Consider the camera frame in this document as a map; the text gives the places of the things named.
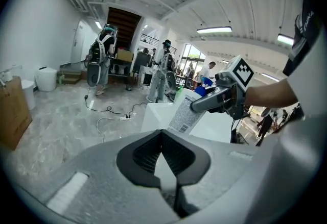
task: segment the white container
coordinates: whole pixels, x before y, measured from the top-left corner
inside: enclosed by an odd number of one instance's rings
[[[22,80],[21,87],[25,95],[25,99],[27,102],[27,106],[29,110],[32,110],[35,107],[35,100],[34,100],[34,82]]]
[[[56,89],[57,70],[45,67],[35,73],[35,81],[40,91],[53,91]]]

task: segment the dark grey robot part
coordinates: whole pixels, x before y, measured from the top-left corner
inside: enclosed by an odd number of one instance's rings
[[[41,182],[35,197],[46,204],[80,171],[89,178],[63,221],[272,223],[294,206],[316,175],[326,151],[326,119],[290,123],[260,148],[166,130],[98,144]],[[160,152],[177,179],[173,208],[160,194],[160,179],[153,175]],[[130,167],[123,169],[122,164]],[[41,218],[52,219],[44,205],[20,194]]]

